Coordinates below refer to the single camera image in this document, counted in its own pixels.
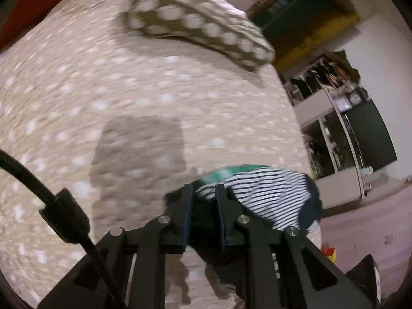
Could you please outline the wooden bedroom door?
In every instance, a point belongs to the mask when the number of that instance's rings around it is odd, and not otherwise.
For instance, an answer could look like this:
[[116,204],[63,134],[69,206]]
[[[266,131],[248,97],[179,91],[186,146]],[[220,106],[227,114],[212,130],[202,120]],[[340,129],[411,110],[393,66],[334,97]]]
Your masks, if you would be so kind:
[[350,0],[257,0],[247,15],[273,46],[280,74],[360,20]]

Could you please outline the olive hedgehog pattern bolster pillow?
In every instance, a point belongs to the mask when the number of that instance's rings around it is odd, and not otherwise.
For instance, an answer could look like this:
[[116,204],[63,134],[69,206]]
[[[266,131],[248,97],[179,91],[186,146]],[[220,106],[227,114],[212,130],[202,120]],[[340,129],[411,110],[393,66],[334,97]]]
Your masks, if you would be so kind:
[[274,60],[275,50],[261,30],[225,0],[124,0],[121,17],[130,30],[190,40],[250,71]]

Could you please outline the small purple square clock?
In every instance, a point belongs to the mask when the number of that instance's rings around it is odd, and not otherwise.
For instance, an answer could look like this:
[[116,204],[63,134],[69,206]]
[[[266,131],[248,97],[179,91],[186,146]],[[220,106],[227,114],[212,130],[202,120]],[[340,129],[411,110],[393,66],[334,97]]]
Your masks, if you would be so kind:
[[344,113],[352,108],[352,104],[346,95],[333,96],[332,99],[340,113]]

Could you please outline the navy frog print pants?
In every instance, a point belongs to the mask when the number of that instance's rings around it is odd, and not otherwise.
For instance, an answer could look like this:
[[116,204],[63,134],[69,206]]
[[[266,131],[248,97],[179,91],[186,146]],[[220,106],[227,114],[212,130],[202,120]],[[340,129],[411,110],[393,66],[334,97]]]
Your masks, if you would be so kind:
[[222,253],[224,225],[220,218],[216,189],[224,185],[229,200],[241,206],[245,215],[257,218],[276,230],[297,227],[321,245],[322,202],[319,189],[304,173],[245,165],[204,176],[192,183],[193,206],[188,244],[206,263],[211,285],[241,285],[239,254]]

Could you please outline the black flat screen television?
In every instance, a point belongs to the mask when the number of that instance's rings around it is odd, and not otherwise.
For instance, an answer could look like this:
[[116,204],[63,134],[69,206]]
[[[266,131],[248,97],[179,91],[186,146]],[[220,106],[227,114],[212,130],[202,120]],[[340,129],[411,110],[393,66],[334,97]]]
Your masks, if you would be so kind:
[[385,122],[373,100],[345,112],[366,167],[378,171],[397,160]]

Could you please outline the white tv shelf unit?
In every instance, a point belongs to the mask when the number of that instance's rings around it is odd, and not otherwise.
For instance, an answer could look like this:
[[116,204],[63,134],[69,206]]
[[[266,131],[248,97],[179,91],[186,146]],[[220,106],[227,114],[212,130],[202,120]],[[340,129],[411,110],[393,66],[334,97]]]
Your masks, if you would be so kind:
[[326,90],[317,91],[294,107],[297,122],[311,149],[312,174],[324,209],[365,198],[362,157],[343,114]]

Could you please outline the yellow printed package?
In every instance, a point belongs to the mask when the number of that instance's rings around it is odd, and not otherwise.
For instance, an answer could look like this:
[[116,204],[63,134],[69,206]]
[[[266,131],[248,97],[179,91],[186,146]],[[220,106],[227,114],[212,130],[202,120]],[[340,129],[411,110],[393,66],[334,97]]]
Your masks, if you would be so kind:
[[333,264],[337,263],[337,249],[330,246],[323,246],[321,252],[328,258]]

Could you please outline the beige quilted dotted bedspread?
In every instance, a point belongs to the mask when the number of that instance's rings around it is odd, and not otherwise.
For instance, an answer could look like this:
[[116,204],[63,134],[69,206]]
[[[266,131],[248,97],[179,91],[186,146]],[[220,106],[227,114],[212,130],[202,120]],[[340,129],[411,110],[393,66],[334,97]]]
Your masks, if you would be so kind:
[[164,212],[164,195],[219,169],[309,171],[272,65],[125,28],[125,0],[63,0],[1,55],[1,148],[53,193],[68,188],[98,241]]

